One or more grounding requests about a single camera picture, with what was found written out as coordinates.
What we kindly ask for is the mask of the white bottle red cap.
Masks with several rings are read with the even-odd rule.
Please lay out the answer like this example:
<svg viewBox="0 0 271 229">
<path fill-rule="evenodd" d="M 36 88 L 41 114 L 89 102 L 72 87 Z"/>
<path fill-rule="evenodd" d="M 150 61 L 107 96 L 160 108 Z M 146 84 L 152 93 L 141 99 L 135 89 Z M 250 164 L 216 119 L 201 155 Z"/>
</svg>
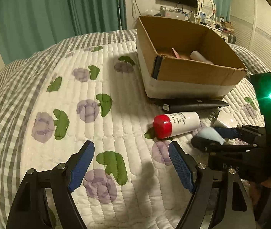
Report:
<svg viewBox="0 0 271 229">
<path fill-rule="evenodd" d="M 196 130 L 200 118 L 196 112 L 162 114 L 154 118 L 153 127 L 159 139 L 181 135 Z"/>
</svg>

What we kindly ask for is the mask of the light blue earbuds case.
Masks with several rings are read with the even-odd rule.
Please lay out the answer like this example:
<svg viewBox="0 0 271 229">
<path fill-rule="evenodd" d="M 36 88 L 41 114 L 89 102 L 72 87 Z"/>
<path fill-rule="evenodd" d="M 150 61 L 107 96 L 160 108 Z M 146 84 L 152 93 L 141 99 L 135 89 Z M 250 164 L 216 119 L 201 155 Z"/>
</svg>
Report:
<svg viewBox="0 0 271 229">
<path fill-rule="evenodd" d="M 212 127 L 205 127 L 197 133 L 197 137 L 215 141 L 223 145 L 225 139 Z"/>
</svg>

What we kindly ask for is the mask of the black remote control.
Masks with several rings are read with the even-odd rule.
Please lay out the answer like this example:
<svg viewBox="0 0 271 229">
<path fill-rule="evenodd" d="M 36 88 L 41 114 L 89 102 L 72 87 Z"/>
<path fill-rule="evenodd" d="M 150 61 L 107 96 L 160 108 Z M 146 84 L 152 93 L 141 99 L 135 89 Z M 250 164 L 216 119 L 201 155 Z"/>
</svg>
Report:
<svg viewBox="0 0 271 229">
<path fill-rule="evenodd" d="M 199 99 L 157 99 L 154 103 L 160 106 L 165 113 L 194 112 L 228 106 L 228 103 L 222 100 Z"/>
</svg>

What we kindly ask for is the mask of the brown cardboard box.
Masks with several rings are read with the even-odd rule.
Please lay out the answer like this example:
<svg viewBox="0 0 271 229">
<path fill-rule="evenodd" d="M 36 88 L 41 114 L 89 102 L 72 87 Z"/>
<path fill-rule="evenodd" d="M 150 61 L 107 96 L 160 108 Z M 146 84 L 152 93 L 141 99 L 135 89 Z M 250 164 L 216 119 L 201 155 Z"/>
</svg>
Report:
<svg viewBox="0 0 271 229">
<path fill-rule="evenodd" d="M 149 98 L 222 98 L 247 73 L 232 48 L 213 30 L 179 19 L 140 16 L 136 48 Z M 181 59 L 172 55 L 174 48 Z M 200 52 L 208 64 L 190 58 Z"/>
</svg>

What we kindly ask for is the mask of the white tube in box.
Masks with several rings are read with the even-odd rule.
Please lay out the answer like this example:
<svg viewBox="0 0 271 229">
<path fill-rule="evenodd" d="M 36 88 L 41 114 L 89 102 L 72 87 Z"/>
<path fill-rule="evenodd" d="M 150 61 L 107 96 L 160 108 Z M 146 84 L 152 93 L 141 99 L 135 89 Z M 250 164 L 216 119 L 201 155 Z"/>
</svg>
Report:
<svg viewBox="0 0 271 229">
<path fill-rule="evenodd" d="M 200 52 L 198 51 L 193 51 L 191 54 L 190 54 L 190 58 L 192 60 L 195 60 L 195 61 L 200 61 L 200 62 L 204 62 L 204 63 L 208 63 L 208 64 L 213 64 L 213 62 L 211 62 L 210 60 L 207 60 Z"/>
</svg>

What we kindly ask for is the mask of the pink patterned card box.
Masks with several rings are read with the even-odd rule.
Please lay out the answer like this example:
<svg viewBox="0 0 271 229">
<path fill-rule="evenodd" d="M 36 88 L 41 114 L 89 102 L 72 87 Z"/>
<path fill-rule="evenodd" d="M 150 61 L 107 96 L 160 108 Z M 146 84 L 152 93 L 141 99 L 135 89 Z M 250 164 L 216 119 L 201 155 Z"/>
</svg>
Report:
<svg viewBox="0 0 271 229">
<path fill-rule="evenodd" d="M 178 52 L 174 48 L 172 48 L 172 55 L 175 58 L 181 59 L 181 56 L 178 54 Z"/>
</svg>

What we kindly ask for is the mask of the grey checked bed cover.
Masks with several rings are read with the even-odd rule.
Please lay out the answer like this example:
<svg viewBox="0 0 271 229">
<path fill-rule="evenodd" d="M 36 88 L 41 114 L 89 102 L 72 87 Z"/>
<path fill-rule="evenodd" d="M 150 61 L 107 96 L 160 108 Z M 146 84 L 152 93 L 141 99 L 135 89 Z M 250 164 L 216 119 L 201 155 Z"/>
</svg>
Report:
<svg viewBox="0 0 271 229">
<path fill-rule="evenodd" d="M 95 48 L 106 44 L 136 42 L 135 37 L 134 30 L 86 34 L 63 40 L 46 50 L 54 47 L 60 50 Z M 37 70 L 30 65 L 29 59 L 14 61 L 0 73 L 0 228 L 6 226 L 13 198 L 23 177 L 20 174 L 21 150 L 34 97 L 39 91 L 37 82 L 30 80 Z"/>
</svg>

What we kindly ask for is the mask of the white dressing table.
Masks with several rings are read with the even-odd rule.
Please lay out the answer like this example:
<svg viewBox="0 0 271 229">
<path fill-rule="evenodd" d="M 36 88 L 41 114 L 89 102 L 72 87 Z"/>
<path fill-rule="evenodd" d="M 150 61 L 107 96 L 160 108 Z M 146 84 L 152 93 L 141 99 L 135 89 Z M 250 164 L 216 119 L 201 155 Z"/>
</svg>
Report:
<svg viewBox="0 0 271 229">
<path fill-rule="evenodd" d="M 203 21 L 201 18 L 197 20 L 198 23 L 207 26 L 209 29 L 213 30 L 218 36 L 220 36 L 226 43 L 234 43 L 234 35 L 229 31 L 225 30 L 221 24 L 215 24 L 207 20 Z"/>
</svg>

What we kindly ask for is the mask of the white louvered wardrobe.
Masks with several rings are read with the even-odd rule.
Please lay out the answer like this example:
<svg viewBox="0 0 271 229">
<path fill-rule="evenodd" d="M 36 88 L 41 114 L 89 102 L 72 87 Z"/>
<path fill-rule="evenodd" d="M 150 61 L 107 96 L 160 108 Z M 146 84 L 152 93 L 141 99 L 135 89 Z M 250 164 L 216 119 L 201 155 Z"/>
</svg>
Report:
<svg viewBox="0 0 271 229">
<path fill-rule="evenodd" d="M 266 0 L 231 0 L 236 44 L 255 54 L 271 71 L 271 6 Z"/>
</svg>

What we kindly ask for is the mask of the white oval vanity mirror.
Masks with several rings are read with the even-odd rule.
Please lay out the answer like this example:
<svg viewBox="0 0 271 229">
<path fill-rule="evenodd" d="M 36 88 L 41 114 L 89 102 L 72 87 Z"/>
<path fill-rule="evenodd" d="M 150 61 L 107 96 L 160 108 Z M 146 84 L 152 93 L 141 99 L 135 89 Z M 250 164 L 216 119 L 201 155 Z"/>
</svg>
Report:
<svg viewBox="0 0 271 229">
<path fill-rule="evenodd" d="M 216 13 L 216 4 L 214 0 L 200 0 L 199 3 L 199 13 L 205 13 L 207 19 L 211 19 Z"/>
</svg>

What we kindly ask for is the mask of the teal curtain left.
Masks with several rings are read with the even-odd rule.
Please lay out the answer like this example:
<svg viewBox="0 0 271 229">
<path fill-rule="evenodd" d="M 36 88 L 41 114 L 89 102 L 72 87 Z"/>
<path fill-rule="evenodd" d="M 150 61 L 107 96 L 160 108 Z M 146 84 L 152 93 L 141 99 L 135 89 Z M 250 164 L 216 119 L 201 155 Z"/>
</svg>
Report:
<svg viewBox="0 0 271 229">
<path fill-rule="evenodd" d="M 5 64 L 66 38 L 126 27 L 125 0 L 0 0 L 0 54 Z"/>
</svg>

